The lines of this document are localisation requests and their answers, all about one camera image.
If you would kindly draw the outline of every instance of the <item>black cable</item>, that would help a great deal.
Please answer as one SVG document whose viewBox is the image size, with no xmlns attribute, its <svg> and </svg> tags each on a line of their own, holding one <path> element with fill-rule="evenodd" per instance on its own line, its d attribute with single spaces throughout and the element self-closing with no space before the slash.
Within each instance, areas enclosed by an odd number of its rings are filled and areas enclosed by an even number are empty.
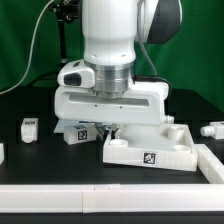
<svg viewBox="0 0 224 224">
<path fill-rule="evenodd" d="M 55 72 L 48 72 L 46 74 L 43 74 L 43 75 L 40 75 L 38 76 L 37 78 L 35 78 L 33 81 L 31 81 L 30 83 L 28 83 L 26 86 L 27 87 L 32 87 L 36 82 L 38 82 L 39 80 L 45 78 L 45 77 L 48 77 L 48 76 L 51 76 L 51 75 L 58 75 L 58 71 L 55 71 Z"/>
</svg>

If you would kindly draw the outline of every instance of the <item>white cylinder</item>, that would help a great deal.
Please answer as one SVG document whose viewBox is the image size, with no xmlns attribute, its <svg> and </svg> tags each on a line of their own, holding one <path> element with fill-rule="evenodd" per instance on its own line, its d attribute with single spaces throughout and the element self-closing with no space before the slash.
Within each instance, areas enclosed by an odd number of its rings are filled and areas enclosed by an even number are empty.
<svg viewBox="0 0 224 224">
<path fill-rule="evenodd" d="M 113 139 L 110 141 L 110 145 L 117 147 L 128 147 L 128 142 L 123 139 Z"/>
<path fill-rule="evenodd" d="M 171 126 L 168 130 L 168 138 L 172 141 L 181 141 L 184 137 L 184 129 L 179 126 Z"/>
<path fill-rule="evenodd" d="M 138 0 L 83 0 L 84 59 L 97 65 L 135 60 Z"/>
<path fill-rule="evenodd" d="M 210 137 L 215 134 L 215 129 L 211 126 L 201 128 L 201 135 L 204 137 Z"/>
</svg>

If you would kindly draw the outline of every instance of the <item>black table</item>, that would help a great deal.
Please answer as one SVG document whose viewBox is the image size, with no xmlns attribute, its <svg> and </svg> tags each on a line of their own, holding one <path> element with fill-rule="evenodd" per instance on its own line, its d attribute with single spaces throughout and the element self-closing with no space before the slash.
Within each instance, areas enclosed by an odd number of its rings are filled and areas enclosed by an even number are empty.
<svg viewBox="0 0 224 224">
<path fill-rule="evenodd" d="M 0 143 L 6 159 L 0 166 L 0 184 L 187 184 L 204 183 L 197 172 L 108 165 L 102 163 L 102 142 L 67 145 L 63 135 L 54 134 L 54 89 L 18 88 L 0 96 Z M 166 102 L 166 112 L 175 123 L 189 125 L 196 144 L 206 144 L 224 160 L 224 140 L 200 135 L 210 121 L 224 114 L 197 93 L 175 89 Z M 39 119 L 37 142 L 21 141 L 23 118 Z M 224 213 L 109 213 L 109 214 L 1 214 L 1 223 L 219 223 Z"/>
</svg>

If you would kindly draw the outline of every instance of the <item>white plastic part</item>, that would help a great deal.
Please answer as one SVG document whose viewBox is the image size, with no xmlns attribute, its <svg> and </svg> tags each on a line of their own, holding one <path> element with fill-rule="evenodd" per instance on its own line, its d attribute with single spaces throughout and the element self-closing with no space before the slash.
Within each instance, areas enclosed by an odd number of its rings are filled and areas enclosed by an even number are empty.
<svg viewBox="0 0 224 224">
<path fill-rule="evenodd" d="M 223 185 L 1 185 L 1 213 L 224 211 Z"/>
<path fill-rule="evenodd" d="M 92 88 L 95 85 L 94 71 L 87 67 L 84 60 L 73 61 L 65 65 L 58 75 L 58 84 L 68 86 L 64 83 L 66 75 L 79 74 L 81 76 L 81 85 L 77 88 Z"/>
<path fill-rule="evenodd" d="M 37 141 L 38 118 L 24 118 L 21 126 L 21 138 L 25 143 Z"/>
<path fill-rule="evenodd" d="M 110 141 L 110 145 L 115 147 L 128 147 L 128 142 L 123 139 L 113 139 Z"/>
<path fill-rule="evenodd" d="M 201 135 L 213 137 L 214 139 L 224 139 L 224 121 L 210 122 L 210 126 L 201 128 Z"/>
<path fill-rule="evenodd" d="M 169 120 L 164 109 L 168 89 L 166 83 L 136 82 L 122 98 L 105 100 L 92 90 L 59 87 L 55 114 L 65 120 L 158 126 Z"/>
<path fill-rule="evenodd" d="M 198 167 L 210 184 L 224 184 L 224 166 L 206 145 L 196 145 Z"/>
<path fill-rule="evenodd" d="M 0 143 L 0 165 L 2 164 L 2 162 L 4 161 L 5 156 L 4 156 L 4 147 L 3 144 Z"/>
<path fill-rule="evenodd" d="M 172 132 L 172 138 L 170 130 L 177 131 L 177 134 Z M 122 147 L 119 144 L 111 144 L 116 140 Z M 196 171 L 197 152 L 186 125 L 163 124 L 159 127 L 121 125 L 115 134 L 115 140 L 111 140 L 111 135 L 108 134 L 103 148 L 103 161 Z"/>
<path fill-rule="evenodd" d="M 64 129 L 64 141 L 69 145 L 95 141 L 97 134 L 93 124 L 75 125 Z"/>
<path fill-rule="evenodd" d="M 137 0 L 83 0 L 84 59 L 97 65 L 135 60 Z"/>
<path fill-rule="evenodd" d="M 172 125 L 168 129 L 168 138 L 172 141 L 181 141 L 184 137 L 184 128 Z"/>
</svg>

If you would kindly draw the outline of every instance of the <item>green wall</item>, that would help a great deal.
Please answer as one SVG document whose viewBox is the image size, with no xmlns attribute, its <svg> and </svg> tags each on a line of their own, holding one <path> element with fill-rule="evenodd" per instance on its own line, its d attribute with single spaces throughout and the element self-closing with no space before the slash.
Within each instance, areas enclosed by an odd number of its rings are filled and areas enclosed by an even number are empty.
<svg viewBox="0 0 224 224">
<path fill-rule="evenodd" d="M 31 37 L 47 0 L 0 2 L 0 88 L 12 86 L 26 68 Z M 224 111 L 224 1 L 182 0 L 184 18 L 178 35 L 165 45 L 147 46 L 159 75 L 174 88 L 192 89 Z M 83 55 L 79 21 L 66 25 L 68 55 Z M 136 71 L 150 74 L 137 50 Z M 56 17 L 45 13 L 34 48 L 34 58 L 24 85 L 40 74 L 59 69 Z"/>
</svg>

